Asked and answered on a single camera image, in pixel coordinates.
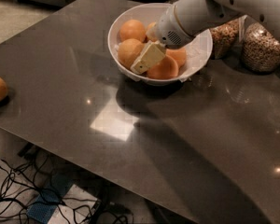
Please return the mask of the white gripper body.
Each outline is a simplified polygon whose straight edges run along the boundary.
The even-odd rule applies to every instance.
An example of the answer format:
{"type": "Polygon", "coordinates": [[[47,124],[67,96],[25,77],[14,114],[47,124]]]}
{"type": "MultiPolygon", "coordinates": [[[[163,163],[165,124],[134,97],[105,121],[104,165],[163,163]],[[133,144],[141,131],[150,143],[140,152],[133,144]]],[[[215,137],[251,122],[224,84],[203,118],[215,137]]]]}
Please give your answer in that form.
{"type": "Polygon", "coordinates": [[[195,38],[189,28],[189,20],[181,15],[177,5],[171,5],[156,22],[154,33],[157,40],[168,49],[180,49],[195,38]]]}

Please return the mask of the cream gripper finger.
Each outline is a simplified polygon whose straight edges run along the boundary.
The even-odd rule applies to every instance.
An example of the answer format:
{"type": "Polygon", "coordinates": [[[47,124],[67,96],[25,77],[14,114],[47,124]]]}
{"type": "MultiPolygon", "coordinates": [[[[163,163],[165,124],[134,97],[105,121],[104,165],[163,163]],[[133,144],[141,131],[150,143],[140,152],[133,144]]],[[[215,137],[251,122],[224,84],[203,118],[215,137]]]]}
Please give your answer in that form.
{"type": "Polygon", "coordinates": [[[148,41],[133,62],[131,70],[135,74],[141,75],[159,63],[165,57],[165,53],[166,47],[161,42],[148,41]]]}

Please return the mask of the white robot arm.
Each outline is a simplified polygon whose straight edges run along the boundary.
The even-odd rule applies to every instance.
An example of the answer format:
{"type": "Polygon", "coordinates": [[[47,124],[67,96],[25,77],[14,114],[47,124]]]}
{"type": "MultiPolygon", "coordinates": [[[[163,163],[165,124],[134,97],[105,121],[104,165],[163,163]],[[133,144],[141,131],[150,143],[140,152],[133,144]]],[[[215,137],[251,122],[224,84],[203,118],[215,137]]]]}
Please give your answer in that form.
{"type": "Polygon", "coordinates": [[[131,69],[141,75],[160,62],[167,49],[180,49],[203,31],[243,15],[280,42],[280,0],[178,0],[147,31],[155,41],[145,46],[131,69]]]}

